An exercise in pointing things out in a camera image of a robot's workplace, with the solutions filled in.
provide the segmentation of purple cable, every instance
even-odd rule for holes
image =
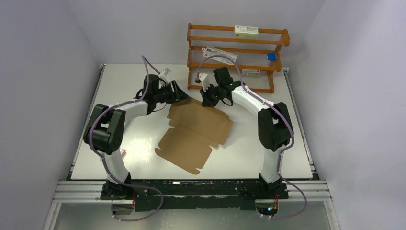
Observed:
[[[145,91],[147,91],[147,90],[148,90],[148,86],[149,86],[149,73],[148,73],[148,66],[147,66],[147,63],[148,63],[158,74],[159,74],[159,71],[158,71],[155,67],[153,67],[153,66],[151,65],[151,63],[148,62],[148,60],[144,57],[144,55],[142,56],[142,60],[144,61],[145,70],[146,70],[146,72],[147,72],[147,85],[145,86]],[[93,125],[91,126],[91,128],[90,128],[90,133],[89,133],[89,146],[90,146],[91,150],[93,150],[94,153],[96,153],[99,157],[101,157],[102,163],[103,163],[103,166],[104,166],[104,169],[106,170],[107,174],[108,174],[114,181],[116,181],[118,184],[121,184],[121,185],[124,185],[124,186],[129,186],[129,187],[132,187],[132,188],[152,189],[152,190],[158,192],[159,195],[160,195],[160,197],[161,197],[161,202],[160,202],[158,208],[157,208],[156,210],[154,210],[153,212],[151,212],[150,214],[148,214],[148,215],[146,215],[146,216],[144,216],[144,217],[142,217],[142,218],[137,218],[137,219],[121,219],[121,218],[118,218],[118,217],[114,214],[113,207],[112,207],[112,209],[111,209],[111,210],[112,210],[112,217],[113,217],[114,219],[116,219],[116,220],[124,221],[124,222],[140,221],[140,220],[143,220],[143,219],[147,219],[148,217],[150,217],[150,216],[156,214],[156,213],[159,211],[159,209],[162,207],[162,204],[164,203],[164,195],[163,195],[162,192],[161,192],[159,189],[157,189],[157,188],[150,187],[150,186],[126,184],[126,183],[123,183],[123,182],[119,181],[117,178],[115,178],[115,177],[112,175],[112,173],[110,172],[109,167],[107,166],[106,159],[105,159],[105,157],[103,156],[103,154],[99,153],[99,152],[95,149],[95,147],[94,147],[94,144],[93,144],[93,132],[94,132],[94,129],[96,128],[98,122],[99,122],[99,121],[104,117],[104,115],[106,115],[110,110],[115,109],[115,108],[118,108],[118,107],[121,107],[121,106],[124,106],[124,105],[131,104],[131,103],[139,102],[139,101],[141,101],[144,97],[145,97],[145,94],[142,94],[141,98],[139,98],[139,99],[137,99],[137,100],[134,100],[134,101],[127,101],[127,102],[123,102],[123,103],[121,103],[121,104],[113,105],[113,106],[109,107],[108,109],[106,109],[104,112],[102,112],[102,113],[97,117],[97,119],[94,121]]]
[[[203,63],[205,63],[207,60],[209,60],[209,59],[211,59],[211,58],[214,58],[214,57],[221,57],[221,58],[225,58],[225,59],[231,61],[231,63],[233,63],[234,66],[236,67],[236,70],[237,70],[238,75],[239,75],[239,77],[240,77],[241,87],[243,88],[243,90],[244,90],[245,92],[247,92],[249,95],[251,95],[253,98],[257,99],[259,102],[264,103],[264,101],[263,101],[260,97],[258,97],[256,94],[254,94],[253,92],[249,91],[249,90],[245,87],[244,82],[243,82],[243,80],[242,80],[242,74],[241,74],[241,72],[240,72],[240,69],[238,68],[237,64],[235,64],[235,62],[234,62],[233,60],[231,60],[231,59],[230,59],[229,57],[227,57],[227,56],[224,56],[224,55],[212,55],[212,56],[206,57],[206,58],[200,63],[199,68],[197,69],[196,80],[199,79],[200,69],[202,68]],[[271,217],[271,219],[287,219],[287,218],[292,218],[292,217],[295,217],[295,216],[300,215],[300,214],[303,213],[303,212],[305,211],[305,209],[307,208],[307,198],[306,198],[306,195],[304,194],[304,192],[303,192],[298,186],[296,186],[296,185],[293,184],[292,182],[290,182],[290,181],[288,181],[287,179],[285,179],[284,177],[282,177],[281,173],[279,172],[279,171],[280,171],[280,167],[281,167],[281,161],[282,161],[282,154],[283,154],[283,152],[285,152],[286,150],[290,149],[290,148],[293,146],[293,144],[294,144],[293,130],[292,130],[292,127],[290,126],[290,124],[288,123],[288,121],[286,120],[286,118],[285,118],[275,107],[273,107],[273,106],[272,106],[271,104],[269,104],[268,102],[265,102],[264,104],[267,105],[269,108],[271,108],[271,109],[282,119],[282,121],[285,123],[286,127],[288,128],[289,134],[291,135],[291,138],[292,138],[291,144],[290,144],[289,146],[286,146],[285,148],[281,149],[281,151],[280,151],[280,153],[279,153],[279,155],[278,155],[278,160],[277,160],[277,165],[276,165],[276,173],[277,173],[278,176],[279,176],[282,180],[284,180],[286,183],[288,183],[288,184],[292,185],[293,187],[295,187],[295,188],[302,194],[302,196],[303,196],[303,198],[304,198],[304,206],[303,206],[303,208],[302,208],[300,211],[298,211],[297,213],[292,214],[292,215],[288,215],[288,216],[283,216],[283,217]]]

